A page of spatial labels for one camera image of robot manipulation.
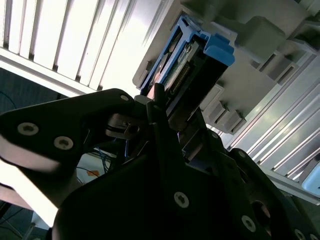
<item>cable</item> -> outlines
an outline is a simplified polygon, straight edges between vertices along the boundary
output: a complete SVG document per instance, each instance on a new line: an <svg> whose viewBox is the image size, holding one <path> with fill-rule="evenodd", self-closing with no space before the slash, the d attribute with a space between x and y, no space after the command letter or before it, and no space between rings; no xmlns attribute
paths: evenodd
<svg viewBox="0 0 320 240"><path fill-rule="evenodd" d="M14 235L16 235L18 238L20 238L20 239L22 239L23 237L22 237L22 234L17 230L17 232L20 234L20 235L18 235L18 234L16 234L15 233L15 231L13 231L11 228L9 228L9 227L5 227L5 226L0 226L0 228L1 229L7 229L7 230L10 230Z"/></svg>
<svg viewBox="0 0 320 240"><path fill-rule="evenodd" d="M17 109L17 106L15 105L14 101L12 101L12 99L7 94L5 94L3 91L0 91L0 94L5 96L12 103L12 105L14 106L14 109Z"/></svg>
<svg viewBox="0 0 320 240"><path fill-rule="evenodd" d="M76 177L76 179L78 179L78 181L79 181L82 185L84 184L78 177Z"/></svg>
<svg viewBox="0 0 320 240"><path fill-rule="evenodd" d="M95 174L93 171L90 171L90 170L85 169L85 168L83 168L83 167L79 167L79 166L77 166L76 168L77 168L77 169L86 170L87 172L92 173L93 175L95 175L97 178L99 177L99 176L98 176L97 174Z"/></svg>
<svg viewBox="0 0 320 240"><path fill-rule="evenodd" d="M17 211L16 213L14 213L13 215L11 215L10 217L8 217L7 219L4 219L2 222L0 222L1 224L4 224L5 222L7 222L10 218L12 218L13 216L17 215L18 213L20 213L22 210L24 210L24 208L21 208L19 211Z"/></svg>
<svg viewBox="0 0 320 240"><path fill-rule="evenodd" d="M99 152L99 155L100 155L100 158L101 158L101 161L102 161L102 166L103 166L103 170L104 170L104 173L106 174L107 173L107 170L106 170L106 158L103 158L102 157L102 152L100 150L100 147L97 147L98 148L98 152Z"/></svg>

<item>blue cable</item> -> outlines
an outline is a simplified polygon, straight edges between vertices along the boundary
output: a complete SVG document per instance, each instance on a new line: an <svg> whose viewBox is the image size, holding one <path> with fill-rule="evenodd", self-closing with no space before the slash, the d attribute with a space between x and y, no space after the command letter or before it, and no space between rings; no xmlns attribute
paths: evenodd
<svg viewBox="0 0 320 240"><path fill-rule="evenodd" d="M97 147L98 149L98 152L99 152L99 155L100 155L100 158L101 158L101 161L102 161L102 165L103 165L103 170L104 170L104 173L106 174L107 173L107 170L109 170L106 166L106 158L102 156L102 152L100 150L100 147Z"/></svg>
<svg viewBox="0 0 320 240"><path fill-rule="evenodd" d="M12 99L7 95L5 94L4 92L0 91L0 94L2 94L3 96L5 96L11 103L12 105L14 106L14 109L17 109L17 106L15 105L14 101L12 101Z"/></svg>

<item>white metal panel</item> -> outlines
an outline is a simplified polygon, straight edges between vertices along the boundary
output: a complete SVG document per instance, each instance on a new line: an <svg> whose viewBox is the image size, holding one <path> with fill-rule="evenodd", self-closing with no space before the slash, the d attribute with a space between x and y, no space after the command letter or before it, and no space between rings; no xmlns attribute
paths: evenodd
<svg viewBox="0 0 320 240"><path fill-rule="evenodd" d="M76 79L97 4L98 0L74 0L65 18L57 72L70 79Z"/></svg>
<svg viewBox="0 0 320 240"><path fill-rule="evenodd" d="M37 1L40 0L27 0L25 5L23 29L21 36L20 55L24 58L29 58L34 22L36 16Z"/></svg>
<svg viewBox="0 0 320 240"><path fill-rule="evenodd" d="M52 69L65 17L67 0L42 0L35 38L34 62Z"/></svg>
<svg viewBox="0 0 320 240"><path fill-rule="evenodd" d="M227 148L241 148L270 176L277 187L293 190L307 164L320 153L320 57L307 54L300 70L277 85L248 115L234 136L221 134ZM307 194L301 197L320 203Z"/></svg>
<svg viewBox="0 0 320 240"><path fill-rule="evenodd" d="M20 42L23 31L25 17L26 0L12 0L10 32L9 32L9 50L15 54L20 51Z"/></svg>
<svg viewBox="0 0 320 240"><path fill-rule="evenodd" d="M117 5L116 3L117 0L103 0L97 8L98 12L93 22L92 32L88 38L83 61L79 67L80 83L84 85L89 85L90 83L102 43L112 20L112 11Z"/></svg>

